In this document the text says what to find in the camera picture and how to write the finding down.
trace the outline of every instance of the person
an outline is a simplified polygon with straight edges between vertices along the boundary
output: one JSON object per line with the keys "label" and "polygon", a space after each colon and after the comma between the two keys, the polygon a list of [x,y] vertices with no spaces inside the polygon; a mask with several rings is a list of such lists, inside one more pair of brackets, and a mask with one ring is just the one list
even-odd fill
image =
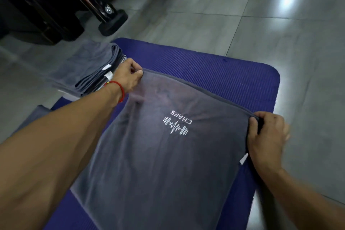
{"label": "person", "polygon": [[[125,93],[143,75],[127,59],[113,80]],[[97,92],[32,122],[0,145],[0,229],[42,229],[59,201],[88,164],[114,107],[119,85]],[[289,126],[279,115],[257,112],[264,119],[258,134],[249,120],[248,149],[255,169],[299,229],[345,229],[345,211],[296,182],[282,168]]]}

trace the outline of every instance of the ribbed mat surface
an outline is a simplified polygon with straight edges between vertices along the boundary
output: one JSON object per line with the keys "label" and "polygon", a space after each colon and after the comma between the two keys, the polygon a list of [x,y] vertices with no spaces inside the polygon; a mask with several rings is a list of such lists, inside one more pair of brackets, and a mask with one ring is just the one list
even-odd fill
{"label": "ribbed mat surface", "polygon": [[[127,38],[118,38],[114,42],[127,57],[133,58],[144,68],[187,80],[253,112],[274,110],[280,78],[269,65]],[[68,103],[68,100],[61,98],[52,109]],[[120,111],[121,107],[117,107],[111,119]],[[247,160],[240,168],[224,204],[218,230],[246,229],[256,189],[254,174],[251,161]],[[55,229],[97,228],[69,191],[45,227],[45,230]]]}

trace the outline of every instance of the red bracelet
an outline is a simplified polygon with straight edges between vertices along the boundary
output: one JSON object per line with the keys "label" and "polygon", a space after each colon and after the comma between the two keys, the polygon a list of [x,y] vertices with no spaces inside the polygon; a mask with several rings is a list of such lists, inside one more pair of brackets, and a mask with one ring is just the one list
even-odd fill
{"label": "red bracelet", "polygon": [[117,82],[117,81],[109,81],[109,82],[105,83],[104,86],[105,86],[106,84],[109,84],[109,83],[115,83],[115,84],[117,84],[117,85],[121,88],[122,97],[121,97],[121,99],[119,100],[119,103],[122,103],[123,100],[124,100],[124,98],[125,98],[125,95],[126,95],[126,94],[125,94],[125,90],[123,89],[123,87],[121,86],[121,84],[120,84],[119,82]]}

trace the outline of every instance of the tile floor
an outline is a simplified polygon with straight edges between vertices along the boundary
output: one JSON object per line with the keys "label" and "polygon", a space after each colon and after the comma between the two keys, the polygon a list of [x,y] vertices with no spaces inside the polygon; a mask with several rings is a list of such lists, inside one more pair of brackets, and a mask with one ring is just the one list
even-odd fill
{"label": "tile floor", "polygon": [[[292,138],[284,166],[323,195],[345,203],[345,0],[114,0],[129,20],[110,37],[93,17],[75,42],[31,45],[0,40],[0,141],[38,104],[60,94],[38,72],[48,72],[81,40],[128,37],[162,45],[263,62],[280,73],[275,113]],[[249,229],[260,229],[258,217]]]}

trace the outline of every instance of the bolt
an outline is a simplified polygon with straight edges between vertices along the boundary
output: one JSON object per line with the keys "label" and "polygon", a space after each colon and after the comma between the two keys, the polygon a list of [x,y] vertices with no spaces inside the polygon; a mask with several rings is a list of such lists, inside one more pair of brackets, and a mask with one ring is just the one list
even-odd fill
{"label": "bolt", "polygon": [[110,6],[106,6],[106,7],[105,7],[105,10],[106,10],[106,12],[107,12],[108,14],[111,14],[111,13],[112,13],[112,9],[111,9]]}

